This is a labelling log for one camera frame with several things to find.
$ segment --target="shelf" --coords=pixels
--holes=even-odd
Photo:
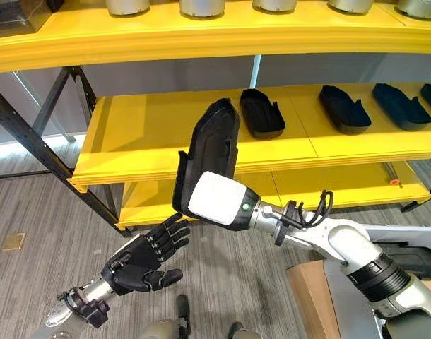
[[[410,97],[422,83],[399,83]],[[371,96],[373,84],[337,85],[361,98],[372,125],[337,132],[318,100],[320,85],[262,88],[278,101],[286,128],[269,141],[253,139],[242,121],[237,173],[431,158],[431,124],[416,132],[393,125]],[[104,97],[96,105],[70,182],[87,185],[174,179],[178,150],[187,150],[195,123],[211,102],[230,97],[240,112],[242,90]],[[431,107],[420,100],[431,115]]]
[[[335,194],[336,207],[377,205],[402,201],[425,201],[431,194],[406,162],[393,162],[400,186],[389,185],[382,164],[349,165],[274,172],[282,203],[303,201],[316,208],[323,189]]]
[[[98,101],[70,182],[75,186],[174,179],[178,151],[189,148],[192,131],[208,106],[229,97],[240,112],[242,90],[104,97]],[[267,88],[286,120],[282,136],[252,138],[242,122],[237,172],[263,172],[265,164],[316,157],[286,88]]]
[[[240,174],[236,180],[251,187],[267,201],[280,205],[271,173]],[[175,180],[132,182],[124,185],[122,211],[118,227],[150,225],[175,213],[172,207]]]
[[[421,105],[431,116],[431,107],[421,97],[422,83],[395,83],[409,98],[418,96]],[[421,160],[431,158],[431,124],[416,132],[397,127],[372,97],[374,84],[336,84],[355,101],[361,99],[372,125],[366,132],[346,136],[337,132],[317,96],[320,85],[292,86],[289,95],[305,127],[317,165],[349,165],[392,160]]]
[[[336,207],[431,198],[424,184],[405,162],[394,162],[394,168],[402,188],[388,185],[382,164],[241,174],[236,176],[236,180],[252,188],[263,201],[278,206],[289,200],[304,201],[306,209],[317,207],[322,189],[333,190]],[[171,205],[174,186],[173,179],[125,184],[118,227],[124,229],[165,220],[174,213]]]
[[[294,13],[227,1],[214,20],[190,20],[177,1],[113,18],[103,0],[67,0],[36,33],[0,38],[0,73],[123,61],[314,52],[431,53],[431,22],[408,25],[391,4],[349,16],[325,1],[299,0]]]

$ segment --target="black shoe on floor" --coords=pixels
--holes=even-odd
[[[175,300],[177,317],[183,320],[185,326],[179,327],[179,339],[187,339],[191,333],[190,306],[186,295],[179,295]]]
[[[238,332],[241,328],[244,328],[240,322],[235,322],[230,327],[230,332],[228,333],[228,339],[232,339],[235,336],[235,333]]]

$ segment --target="robotic hand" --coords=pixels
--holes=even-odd
[[[204,172],[188,207],[202,220],[228,230],[255,228],[270,234],[278,246],[287,242],[339,261],[341,272],[386,320],[384,338],[431,339],[431,291],[374,245],[360,224],[327,218],[332,204],[333,193],[323,191],[315,213],[303,210],[303,203],[296,208],[294,201],[281,208],[261,201],[241,183]]]
[[[30,339],[76,339],[87,323],[96,328],[107,321],[108,301],[132,291],[150,292],[174,284],[182,271],[162,272],[161,263],[187,245],[190,233],[182,214],[172,215],[146,235],[137,235],[104,265],[101,277],[88,285],[73,287],[59,296],[43,327]]]

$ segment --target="gray carpet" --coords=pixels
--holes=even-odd
[[[9,161],[0,160],[0,174],[40,169],[29,155]],[[428,184],[431,161],[413,165]],[[362,223],[431,225],[431,201],[406,214],[399,207],[340,209],[333,216]],[[10,232],[27,232],[21,251],[1,252]],[[134,339],[148,322],[173,316],[173,301],[180,293],[191,302],[191,338],[226,338],[233,321],[265,339],[306,338],[284,270],[317,255],[278,248],[256,231],[233,233],[201,223],[192,225],[190,239],[165,265],[181,268],[182,281],[163,291],[119,297],[110,305],[109,321],[99,330],[89,328],[81,338]],[[28,338],[56,295],[95,278],[125,241],[52,175],[0,180],[0,339]]]

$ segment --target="yellow shelf edge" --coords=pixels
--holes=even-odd
[[[406,25],[387,6],[373,4],[365,16],[347,16],[325,1],[300,1],[294,13],[272,16],[255,11],[251,0],[227,1],[221,18],[189,20],[177,1],[113,18],[103,0],[70,0],[37,33],[0,38],[0,73],[253,54],[431,53],[431,23]]]
[[[298,203],[303,201],[306,209],[317,207],[322,189],[333,189],[334,206],[337,208],[424,201],[431,198],[430,192],[407,163],[393,164],[403,182],[402,189],[399,186],[388,185],[386,172],[381,164],[241,174],[236,179],[253,188],[263,201],[280,206],[291,199]],[[346,176],[352,171],[358,178]],[[166,190],[158,189],[161,185]],[[125,185],[119,227],[150,225],[161,222],[173,214],[171,206],[173,186],[174,180]],[[145,201],[150,205],[142,206]],[[160,204],[154,206],[152,203],[155,201],[160,201]]]

